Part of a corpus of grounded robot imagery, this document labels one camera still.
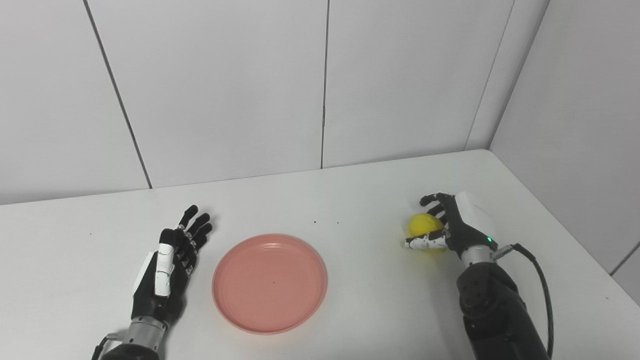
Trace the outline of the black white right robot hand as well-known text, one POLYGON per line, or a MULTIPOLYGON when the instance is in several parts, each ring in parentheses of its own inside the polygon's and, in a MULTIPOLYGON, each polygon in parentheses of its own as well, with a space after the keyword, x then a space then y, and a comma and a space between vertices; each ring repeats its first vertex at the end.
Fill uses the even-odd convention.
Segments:
POLYGON ((427 228, 404 240, 404 246, 418 251, 457 254, 466 265, 493 262, 498 251, 493 220, 468 191, 458 194, 432 193, 423 196, 427 228))

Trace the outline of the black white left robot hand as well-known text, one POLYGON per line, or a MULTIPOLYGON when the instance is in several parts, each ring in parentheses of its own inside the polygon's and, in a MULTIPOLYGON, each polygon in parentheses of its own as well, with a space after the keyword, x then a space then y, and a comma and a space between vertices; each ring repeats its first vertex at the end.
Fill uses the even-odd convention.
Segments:
POLYGON ((135 287, 132 320, 153 318, 169 328, 182 316, 190 277, 213 230, 211 215, 199 211, 197 205, 191 205, 176 228, 161 231, 135 287))

